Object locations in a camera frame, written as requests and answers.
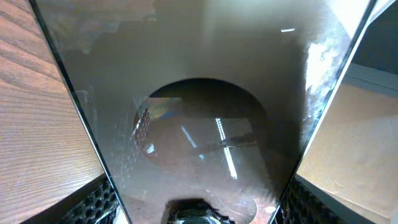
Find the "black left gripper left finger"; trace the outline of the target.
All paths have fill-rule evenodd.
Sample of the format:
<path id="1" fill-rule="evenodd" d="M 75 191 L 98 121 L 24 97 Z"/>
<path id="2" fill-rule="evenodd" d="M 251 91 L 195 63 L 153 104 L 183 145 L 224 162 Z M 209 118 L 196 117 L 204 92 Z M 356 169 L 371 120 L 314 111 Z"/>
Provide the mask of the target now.
<path id="1" fill-rule="evenodd" d="M 112 224 L 119 207 L 108 178 L 101 174 L 22 224 Z"/>

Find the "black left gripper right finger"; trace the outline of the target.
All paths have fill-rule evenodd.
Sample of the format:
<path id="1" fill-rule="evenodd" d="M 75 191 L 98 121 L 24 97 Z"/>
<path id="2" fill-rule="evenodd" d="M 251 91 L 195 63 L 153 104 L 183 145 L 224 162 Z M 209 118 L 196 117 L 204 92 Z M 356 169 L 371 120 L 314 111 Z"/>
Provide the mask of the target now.
<path id="1" fill-rule="evenodd" d="M 370 220 L 296 175 L 290 181 L 275 213 L 275 222 L 277 224 L 369 224 Z"/>

